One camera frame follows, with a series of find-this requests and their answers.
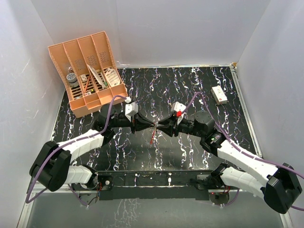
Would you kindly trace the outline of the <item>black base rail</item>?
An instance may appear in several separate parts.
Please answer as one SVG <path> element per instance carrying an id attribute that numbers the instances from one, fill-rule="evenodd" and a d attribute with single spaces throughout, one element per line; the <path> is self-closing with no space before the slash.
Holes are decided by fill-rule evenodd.
<path id="1" fill-rule="evenodd" d="M 196 199 L 208 200 L 212 193 L 230 193 L 236 187 L 217 187 L 210 171 L 100 171 L 87 189 L 72 188 L 82 194 L 95 193 L 100 200 Z"/>

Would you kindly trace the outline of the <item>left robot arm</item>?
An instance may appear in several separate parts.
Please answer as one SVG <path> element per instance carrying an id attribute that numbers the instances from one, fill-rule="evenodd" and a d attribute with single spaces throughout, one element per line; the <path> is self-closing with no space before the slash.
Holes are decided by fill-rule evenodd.
<path id="1" fill-rule="evenodd" d="M 46 142 L 29 170 L 32 178 L 54 192 L 64 184 L 81 184 L 92 190 L 97 187 L 97 171 L 87 165 L 73 166 L 72 162 L 85 153 L 108 144 L 114 137 L 114 128 L 129 127 L 132 133 L 154 126 L 138 111 L 138 104 L 125 105 L 123 112 L 106 104 L 101 107 L 90 130 L 71 140 Z"/>

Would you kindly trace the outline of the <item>small white card box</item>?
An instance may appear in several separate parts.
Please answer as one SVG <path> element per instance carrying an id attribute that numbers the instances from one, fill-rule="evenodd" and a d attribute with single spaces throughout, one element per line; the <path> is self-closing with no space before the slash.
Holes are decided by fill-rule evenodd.
<path id="1" fill-rule="evenodd" d="M 87 76 L 86 76 L 86 74 L 80 75 L 80 78 L 81 78 L 81 80 L 82 80 L 83 83 L 87 82 Z"/>

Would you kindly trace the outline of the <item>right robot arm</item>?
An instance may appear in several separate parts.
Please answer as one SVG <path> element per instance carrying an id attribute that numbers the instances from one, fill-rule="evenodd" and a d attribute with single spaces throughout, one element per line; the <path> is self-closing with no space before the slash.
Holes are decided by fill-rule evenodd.
<path id="1" fill-rule="evenodd" d="M 193 121 L 180 111 L 159 121 L 157 129 L 170 137 L 179 133 L 200 138 L 202 148 L 240 169 L 221 164 L 211 173 L 216 188 L 237 187 L 264 200 L 274 211 L 285 214 L 302 193 L 302 187 L 292 166 L 274 164 L 237 146 L 216 128 L 216 122 L 207 111 L 199 111 Z"/>

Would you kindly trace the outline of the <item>white blister pack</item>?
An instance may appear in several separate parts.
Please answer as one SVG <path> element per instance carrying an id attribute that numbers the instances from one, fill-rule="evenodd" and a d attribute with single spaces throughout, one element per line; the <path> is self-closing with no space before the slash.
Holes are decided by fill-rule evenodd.
<path id="1" fill-rule="evenodd" d="M 105 70 L 105 78 L 109 83 L 110 87 L 117 86 L 121 83 L 119 75 L 117 74 L 116 70 L 113 68 L 108 68 Z"/>

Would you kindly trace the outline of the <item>small white cardboard box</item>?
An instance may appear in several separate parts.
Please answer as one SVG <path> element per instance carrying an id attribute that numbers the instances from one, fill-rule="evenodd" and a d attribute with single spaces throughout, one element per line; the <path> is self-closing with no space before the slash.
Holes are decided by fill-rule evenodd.
<path id="1" fill-rule="evenodd" d="M 224 105 L 228 102 L 228 99 L 221 86 L 218 85 L 212 87 L 211 93 L 213 94 L 213 97 L 218 105 Z"/>

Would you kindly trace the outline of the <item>white paper packet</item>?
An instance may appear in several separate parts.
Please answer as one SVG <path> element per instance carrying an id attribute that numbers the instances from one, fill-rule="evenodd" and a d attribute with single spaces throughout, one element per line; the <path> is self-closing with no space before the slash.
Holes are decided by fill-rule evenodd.
<path id="1" fill-rule="evenodd" d="M 97 71 L 90 65 L 87 64 L 88 69 L 93 74 L 94 78 L 97 80 L 98 84 L 102 87 L 102 89 L 106 88 L 106 85 L 104 84 L 104 81 L 100 77 L 100 75 L 97 73 Z"/>

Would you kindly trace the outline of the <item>round grey tin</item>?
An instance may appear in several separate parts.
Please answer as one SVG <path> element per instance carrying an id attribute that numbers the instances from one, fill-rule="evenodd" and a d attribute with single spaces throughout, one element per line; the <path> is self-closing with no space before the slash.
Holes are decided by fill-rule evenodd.
<path id="1" fill-rule="evenodd" d="M 78 80 L 77 80 L 77 77 L 76 77 L 75 73 L 69 73 L 66 76 L 66 79 L 67 79 L 67 82 L 69 83 L 70 87 L 79 86 L 79 83 L 78 83 Z"/>

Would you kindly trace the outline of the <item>orange plastic desk organizer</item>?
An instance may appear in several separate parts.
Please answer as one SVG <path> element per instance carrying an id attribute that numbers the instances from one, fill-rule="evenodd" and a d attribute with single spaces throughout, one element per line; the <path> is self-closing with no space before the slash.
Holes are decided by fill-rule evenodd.
<path id="1" fill-rule="evenodd" d="M 113 101 L 116 105 L 123 102 L 128 96 L 127 89 L 121 76 L 121 83 L 110 87 L 105 78 L 105 70 L 113 68 L 118 73 L 107 34 L 102 31 L 82 38 L 73 39 L 63 43 L 49 46 L 50 57 L 65 85 L 70 109 L 80 118 L 100 110 L 100 108 Z M 87 64 L 92 66 L 100 75 L 105 89 L 98 84 Z M 66 80 L 69 73 L 75 73 L 79 86 L 70 87 Z M 80 75 L 91 76 L 87 91 L 84 94 L 86 82 L 82 82 Z"/>

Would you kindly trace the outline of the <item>orange pencil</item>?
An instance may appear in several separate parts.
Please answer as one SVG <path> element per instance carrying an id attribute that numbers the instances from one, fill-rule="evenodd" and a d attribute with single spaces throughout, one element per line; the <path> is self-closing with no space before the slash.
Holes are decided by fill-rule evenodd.
<path id="1" fill-rule="evenodd" d="M 89 77 L 87 78 L 87 81 L 86 81 L 86 84 L 85 84 L 85 87 L 84 87 L 84 94 L 86 93 L 87 91 L 87 88 L 88 88 L 88 85 L 90 83 L 90 80 L 91 80 L 91 76 L 89 75 Z"/>

